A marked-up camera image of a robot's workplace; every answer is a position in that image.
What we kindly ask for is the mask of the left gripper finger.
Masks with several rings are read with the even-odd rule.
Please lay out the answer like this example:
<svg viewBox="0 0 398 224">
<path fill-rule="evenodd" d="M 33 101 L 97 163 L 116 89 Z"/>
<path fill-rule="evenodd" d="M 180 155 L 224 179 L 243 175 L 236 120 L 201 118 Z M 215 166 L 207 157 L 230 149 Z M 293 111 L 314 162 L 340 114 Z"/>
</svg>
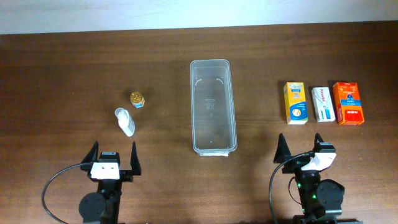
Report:
<svg viewBox="0 0 398 224">
<path fill-rule="evenodd" d="M 84 157 L 82 163 L 91 163 L 97 161 L 98 158 L 98 148 L 99 144 L 98 141 L 95 141 L 93 147 L 89 151 L 89 153 Z"/>
<path fill-rule="evenodd" d="M 136 142 L 132 144 L 131 159 L 130 159 L 132 175 L 141 175 L 142 169 L 137 156 Z"/>
</svg>

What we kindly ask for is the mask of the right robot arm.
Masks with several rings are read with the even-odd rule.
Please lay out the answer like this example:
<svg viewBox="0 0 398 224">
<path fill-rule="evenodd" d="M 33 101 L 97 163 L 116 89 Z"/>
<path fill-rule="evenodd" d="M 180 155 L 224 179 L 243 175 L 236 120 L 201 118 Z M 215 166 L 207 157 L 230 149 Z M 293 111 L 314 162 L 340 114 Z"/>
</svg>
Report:
<svg viewBox="0 0 398 224">
<path fill-rule="evenodd" d="M 297 185 L 302 215 L 295 215 L 292 223 L 323 223 L 349 224 L 360 223 L 359 220 L 338 217 L 343 213 L 342 203 L 345 187 L 331 179 L 322 179 L 320 172 L 328 169 L 336 158 L 336 149 L 330 142 L 325 142 L 320 134 L 315 135 L 314 146 L 311 151 L 295 156 L 291 155 L 283 134 L 279 134 L 277 149 L 273 163 L 278 166 L 271 174 L 269 181 L 269 208 L 274 223 L 277 218 L 272 203 L 272 187 L 276 173 L 293 174 L 291 180 Z"/>
</svg>

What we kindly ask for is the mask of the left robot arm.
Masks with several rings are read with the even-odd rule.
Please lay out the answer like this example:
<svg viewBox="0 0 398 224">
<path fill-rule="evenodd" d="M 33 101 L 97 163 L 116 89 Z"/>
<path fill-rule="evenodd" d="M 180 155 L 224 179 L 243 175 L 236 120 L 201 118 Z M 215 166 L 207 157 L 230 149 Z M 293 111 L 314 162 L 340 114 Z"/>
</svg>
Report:
<svg viewBox="0 0 398 224">
<path fill-rule="evenodd" d="M 87 172 L 98 188 L 81 199 L 78 210 L 83 223 L 117 223 L 123 183 L 132 182 L 142 172 L 136 144 L 132 144 L 130 169 L 120 168 L 118 152 L 99 153 L 98 148 L 95 142 L 81 165 L 81 170 Z"/>
</svg>

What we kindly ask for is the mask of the white Panadol box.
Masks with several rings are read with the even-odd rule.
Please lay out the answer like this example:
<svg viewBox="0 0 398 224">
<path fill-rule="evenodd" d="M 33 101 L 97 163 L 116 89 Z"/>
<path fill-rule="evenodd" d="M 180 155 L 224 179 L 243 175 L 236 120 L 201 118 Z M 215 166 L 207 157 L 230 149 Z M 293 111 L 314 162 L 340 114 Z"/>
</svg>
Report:
<svg viewBox="0 0 398 224">
<path fill-rule="evenodd" d="M 315 115 L 318 122 L 335 121 L 335 112 L 328 87 L 315 87 L 312 89 L 312 98 Z"/>
</svg>

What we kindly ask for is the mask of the small gold-lid jar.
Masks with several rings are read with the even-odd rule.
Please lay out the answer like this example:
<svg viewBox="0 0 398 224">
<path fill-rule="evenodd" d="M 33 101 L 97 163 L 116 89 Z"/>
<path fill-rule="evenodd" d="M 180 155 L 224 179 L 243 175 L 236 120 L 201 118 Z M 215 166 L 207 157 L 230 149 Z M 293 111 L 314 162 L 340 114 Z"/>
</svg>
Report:
<svg viewBox="0 0 398 224">
<path fill-rule="evenodd" d="M 132 92 L 130 95 L 130 102 L 135 108 L 142 108 L 145 103 L 145 99 L 138 91 Z"/>
</svg>

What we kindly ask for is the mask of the yellow Woods medicine box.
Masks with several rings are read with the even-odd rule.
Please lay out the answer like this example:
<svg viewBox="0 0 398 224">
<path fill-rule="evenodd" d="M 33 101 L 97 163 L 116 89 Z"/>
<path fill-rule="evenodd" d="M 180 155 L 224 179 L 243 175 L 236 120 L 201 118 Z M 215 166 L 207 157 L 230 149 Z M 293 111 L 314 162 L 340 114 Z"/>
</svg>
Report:
<svg viewBox="0 0 398 224">
<path fill-rule="evenodd" d="M 302 125 L 308 121 L 305 88 L 302 82 L 287 82 L 284 86 L 286 120 L 289 125 Z"/>
</svg>

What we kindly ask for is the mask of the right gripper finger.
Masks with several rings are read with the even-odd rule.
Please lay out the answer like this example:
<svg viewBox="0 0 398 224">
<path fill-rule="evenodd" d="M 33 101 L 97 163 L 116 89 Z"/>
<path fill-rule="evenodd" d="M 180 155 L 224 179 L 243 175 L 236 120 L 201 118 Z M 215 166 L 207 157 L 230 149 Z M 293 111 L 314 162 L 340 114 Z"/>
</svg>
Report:
<svg viewBox="0 0 398 224">
<path fill-rule="evenodd" d="M 275 152 L 273 163 L 281 164 L 291 158 L 292 155 L 290 153 L 285 137 L 282 133 L 280 133 L 278 137 L 277 150 Z"/>
<path fill-rule="evenodd" d="M 315 135 L 315 139 L 314 139 L 314 147 L 313 150 L 314 151 L 321 151 L 322 149 L 322 144 L 324 143 L 324 140 L 322 139 L 322 137 L 320 136 L 319 133 L 316 133 Z"/>
</svg>

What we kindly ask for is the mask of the orange medicine box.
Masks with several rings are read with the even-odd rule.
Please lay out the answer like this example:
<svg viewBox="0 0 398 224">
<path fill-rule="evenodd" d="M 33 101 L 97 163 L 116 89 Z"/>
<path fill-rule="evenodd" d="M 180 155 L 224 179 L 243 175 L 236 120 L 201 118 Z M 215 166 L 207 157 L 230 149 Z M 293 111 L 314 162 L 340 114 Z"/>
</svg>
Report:
<svg viewBox="0 0 398 224">
<path fill-rule="evenodd" d="M 364 123 L 357 83 L 337 82 L 333 85 L 333 95 L 339 125 L 360 125 Z"/>
</svg>

